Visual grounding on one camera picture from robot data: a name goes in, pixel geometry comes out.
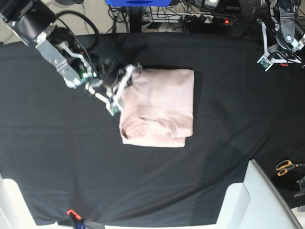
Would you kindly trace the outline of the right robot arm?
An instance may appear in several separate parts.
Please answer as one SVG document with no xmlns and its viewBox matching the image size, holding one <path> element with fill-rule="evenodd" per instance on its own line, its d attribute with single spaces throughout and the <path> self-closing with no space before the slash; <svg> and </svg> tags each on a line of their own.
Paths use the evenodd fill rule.
<svg viewBox="0 0 305 229">
<path fill-rule="evenodd" d="M 95 40 L 86 48 L 72 30 L 55 22 L 64 13 L 83 18 L 94 30 Z M 41 56 L 53 65 L 69 88 L 84 87 L 105 103 L 111 115 L 124 108 L 122 94 L 140 65 L 122 66 L 115 60 L 100 59 L 92 50 L 99 43 L 99 32 L 84 15 L 67 10 L 55 14 L 40 0 L 2 0 L 0 19 L 27 45 L 34 45 Z"/>
</svg>

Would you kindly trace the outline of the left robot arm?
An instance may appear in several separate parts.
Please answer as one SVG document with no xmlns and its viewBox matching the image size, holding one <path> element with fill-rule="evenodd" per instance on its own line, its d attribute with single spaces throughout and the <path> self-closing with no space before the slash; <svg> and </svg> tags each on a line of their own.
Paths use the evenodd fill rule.
<svg viewBox="0 0 305 229">
<path fill-rule="evenodd" d="M 273 65 L 305 66 L 305 29 L 299 21 L 298 0 L 267 0 L 257 18 L 262 28 L 264 53 L 257 61 L 265 71 Z"/>
</svg>

